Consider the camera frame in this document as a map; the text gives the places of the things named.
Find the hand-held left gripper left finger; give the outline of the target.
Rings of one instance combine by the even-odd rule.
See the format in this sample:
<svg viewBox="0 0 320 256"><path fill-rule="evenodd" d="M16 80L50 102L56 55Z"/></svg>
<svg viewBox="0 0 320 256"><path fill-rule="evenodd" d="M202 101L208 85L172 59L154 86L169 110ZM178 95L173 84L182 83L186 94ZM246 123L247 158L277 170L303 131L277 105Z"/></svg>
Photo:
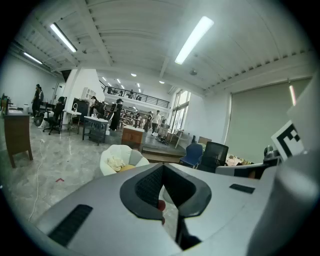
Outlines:
<svg viewBox="0 0 320 256"><path fill-rule="evenodd" d="M138 218L122 203L122 184L152 165L93 179L47 210L36 227L49 235L78 205L92 208L65 246L81 256L172 256L181 248L160 220Z"/></svg>

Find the person's left hand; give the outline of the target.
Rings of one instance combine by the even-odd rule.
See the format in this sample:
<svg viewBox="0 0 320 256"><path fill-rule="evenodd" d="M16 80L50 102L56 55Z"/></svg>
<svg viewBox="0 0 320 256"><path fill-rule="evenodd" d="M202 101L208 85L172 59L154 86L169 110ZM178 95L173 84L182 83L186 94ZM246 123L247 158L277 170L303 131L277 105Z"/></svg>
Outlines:
<svg viewBox="0 0 320 256"><path fill-rule="evenodd" d="M163 211L165 210L165 208L166 208L166 203L165 203L165 201L159 199L159 200L158 200L157 208L158 208L158 210L160 210L161 212L163 212ZM165 224L165 218L164 218L163 216L162 216L161 222L162 222L162 225Z"/></svg>

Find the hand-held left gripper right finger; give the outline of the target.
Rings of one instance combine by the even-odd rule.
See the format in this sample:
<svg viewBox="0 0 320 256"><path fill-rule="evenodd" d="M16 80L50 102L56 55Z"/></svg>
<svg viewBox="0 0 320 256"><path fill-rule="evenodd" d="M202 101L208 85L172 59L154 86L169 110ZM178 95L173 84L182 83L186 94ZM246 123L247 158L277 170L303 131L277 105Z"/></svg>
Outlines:
<svg viewBox="0 0 320 256"><path fill-rule="evenodd" d="M211 189L211 200L202 214L185 220L189 233L201 242L177 255L245 256L270 196L270 171L265 170L261 179L250 179L172 166Z"/></svg>

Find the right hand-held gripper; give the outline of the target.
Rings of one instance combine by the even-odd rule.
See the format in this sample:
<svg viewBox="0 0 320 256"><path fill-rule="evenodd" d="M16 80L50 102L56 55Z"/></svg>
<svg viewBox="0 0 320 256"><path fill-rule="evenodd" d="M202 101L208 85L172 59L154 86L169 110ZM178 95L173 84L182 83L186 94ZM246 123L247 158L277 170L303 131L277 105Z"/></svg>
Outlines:
<svg viewBox="0 0 320 256"><path fill-rule="evenodd" d="M314 153L320 157L320 73L316 72L300 94L294 106L287 111L289 121L271 136L275 148L283 161L300 154ZM257 163L237 166L219 166L219 175L248 178L256 171L256 179L261 179L269 164Z"/></svg>

